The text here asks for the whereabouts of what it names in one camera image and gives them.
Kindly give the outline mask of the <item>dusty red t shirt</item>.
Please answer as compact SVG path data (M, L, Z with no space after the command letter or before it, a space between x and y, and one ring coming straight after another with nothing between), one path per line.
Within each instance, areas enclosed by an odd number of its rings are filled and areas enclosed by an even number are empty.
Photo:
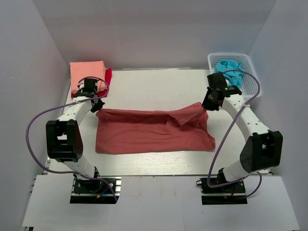
M138 154L213 151L207 131L208 114L200 102L173 111L102 109L95 151L98 154Z

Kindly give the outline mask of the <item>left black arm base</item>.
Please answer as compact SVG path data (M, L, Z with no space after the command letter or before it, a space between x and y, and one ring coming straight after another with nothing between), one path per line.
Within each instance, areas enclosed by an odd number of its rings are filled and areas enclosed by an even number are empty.
M74 177L70 204L113 205L121 191L121 177L104 177L101 180L81 180Z

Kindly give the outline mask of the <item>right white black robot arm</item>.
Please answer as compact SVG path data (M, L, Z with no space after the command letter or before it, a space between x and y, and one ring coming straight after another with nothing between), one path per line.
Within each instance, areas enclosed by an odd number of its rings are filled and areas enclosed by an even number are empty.
M222 72L208 75L208 88L202 107L208 111L224 109L231 117L232 123L222 138L225 142L232 127L237 125L245 139L245 145L239 160L222 168L217 174L217 182L209 188L230 191L235 183L248 177L251 173L277 167L281 162L283 136L279 131L272 131L264 125L250 108L255 97L245 100L241 90L229 86Z

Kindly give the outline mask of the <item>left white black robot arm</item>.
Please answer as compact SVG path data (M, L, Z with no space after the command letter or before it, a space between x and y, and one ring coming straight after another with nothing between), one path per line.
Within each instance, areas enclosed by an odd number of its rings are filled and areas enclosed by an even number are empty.
M77 178L86 179L85 186L91 192L97 192L102 186L98 170L83 155L83 141L79 125L88 112L95 113L104 103L98 96L98 77L84 77L78 84L78 90L67 110L56 120L46 124L47 153L50 159L62 163L73 171Z

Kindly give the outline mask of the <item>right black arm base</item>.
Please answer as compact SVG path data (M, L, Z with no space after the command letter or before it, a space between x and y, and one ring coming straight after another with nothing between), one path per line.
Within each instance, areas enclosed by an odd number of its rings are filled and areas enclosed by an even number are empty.
M202 205L246 205L246 190L242 181L231 185L210 188L207 178L200 178L196 186L201 188Z

